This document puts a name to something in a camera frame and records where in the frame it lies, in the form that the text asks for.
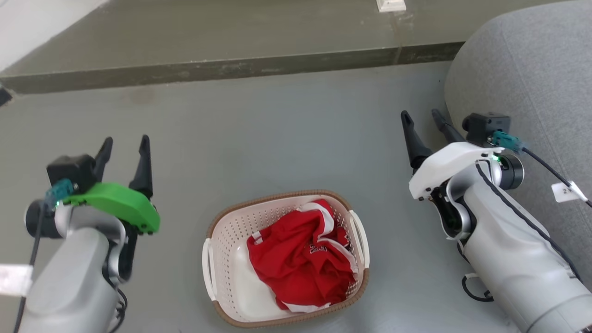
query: floor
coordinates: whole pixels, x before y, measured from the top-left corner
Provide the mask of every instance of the floor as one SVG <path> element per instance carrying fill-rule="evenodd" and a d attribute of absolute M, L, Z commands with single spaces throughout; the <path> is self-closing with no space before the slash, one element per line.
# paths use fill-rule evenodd
<path fill-rule="evenodd" d="M 445 239 L 435 209 L 412 200 L 400 111 L 432 148 L 443 137 L 449 62 L 325 73 L 29 95 L 0 109 L 0 260 L 28 260 L 22 212 L 48 187 L 45 166 L 93 155 L 114 138 L 105 181 L 127 184 L 143 133 L 152 142 L 158 234 L 140 238 L 121 333 L 244 332 L 218 317 L 200 254 L 214 216 L 242 201 L 326 188 L 364 223 L 371 266 L 364 296 L 310 322 L 259 332 L 517 332 L 495 303 L 462 291 L 471 267 Z M 39 272 L 59 246 L 44 240 Z M 17 299 L 0 298 L 8 332 Z"/>
<path fill-rule="evenodd" d="M 452 60 L 505 12 L 559 0 L 111 0 L 0 73 L 18 94 Z"/>

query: laundry basket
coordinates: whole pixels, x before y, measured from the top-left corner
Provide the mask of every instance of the laundry basket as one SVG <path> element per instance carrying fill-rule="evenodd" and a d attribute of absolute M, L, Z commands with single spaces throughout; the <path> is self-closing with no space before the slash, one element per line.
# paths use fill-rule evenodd
<path fill-rule="evenodd" d="M 358 278 L 349 286 L 347 299 L 311 313 L 281 310 L 271 289 L 259 280 L 251 266 L 247 238 L 305 203 L 325 199 L 333 208 L 351 243 Z M 222 211 L 208 230 L 202 252 L 205 287 L 218 314 L 241 328 L 285 325 L 305 321 L 354 304 L 368 284 L 370 253 L 358 215 L 341 196 L 326 190 L 278 194 L 248 201 Z"/>

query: gray cushion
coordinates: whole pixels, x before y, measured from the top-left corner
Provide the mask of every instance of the gray cushion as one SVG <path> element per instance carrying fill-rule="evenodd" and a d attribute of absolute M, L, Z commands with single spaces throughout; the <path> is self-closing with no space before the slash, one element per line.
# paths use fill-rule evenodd
<path fill-rule="evenodd" d="M 453 61 L 445 84 L 453 122 L 472 112 L 512 117 L 510 133 L 592 198 L 592 1 L 523 9 L 481 27 Z M 592 209 L 555 202 L 558 180 L 529 156 L 512 196 L 563 247 L 592 287 Z"/>

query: gray floor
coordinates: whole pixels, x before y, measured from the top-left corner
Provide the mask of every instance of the gray floor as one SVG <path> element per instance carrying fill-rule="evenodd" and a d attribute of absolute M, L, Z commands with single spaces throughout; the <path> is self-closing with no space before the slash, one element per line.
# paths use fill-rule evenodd
<path fill-rule="evenodd" d="M 361 300 L 311 322 L 260 332 L 515 332 L 495 303 L 471 300 L 471 268 L 434 208 L 413 201 L 399 113 L 432 147 L 449 63 L 31 95 L 0 109 L 0 261 L 26 262 L 22 212 L 48 187 L 61 154 L 94 154 L 114 138 L 106 181 L 127 184 L 143 133 L 152 140 L 161 232 L 139 240 L 121 333 L 242 332 L 211 306 L 200 253 L 213 217 L 241 201 L 327 188 L 361 217 L 371 275 Z M 59 246 L 43 241 L 38 271 Z M 0 298 L 0 331 L 18 300 Z"/>

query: basket handle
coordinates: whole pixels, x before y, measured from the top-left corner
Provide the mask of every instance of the basket handle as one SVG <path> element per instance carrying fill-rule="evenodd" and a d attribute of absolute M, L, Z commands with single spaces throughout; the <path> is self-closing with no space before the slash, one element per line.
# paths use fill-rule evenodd
<path fill-rule="evenodd" d="M 214 267 L 210 267 L 210 264 L 214 262 L 214 251 L 210 246 L 210 240 L 210 238 L 205 239 L 204 248 L 201 251 L 201 268 L 204 271 L 205 289 L 213 302 L 216 300 L 216 278 Z"/>
<path fill-rule="evenodd" d="M 356 244 L 358 246 L 358 251 L 363 256 L 363 264 L 364 268 L 370 267 L 370 249 L 368 248 L 368 238 L 366 237 L 366 231 L 364 230 L 364 226 L 362 225 L 362 221 L 360 221 L 360 217 L 356 212 L 353 210 L 349 211 L 349 221 L 351 225 L 355 227 L 354 237 L 356 238 Z"/>

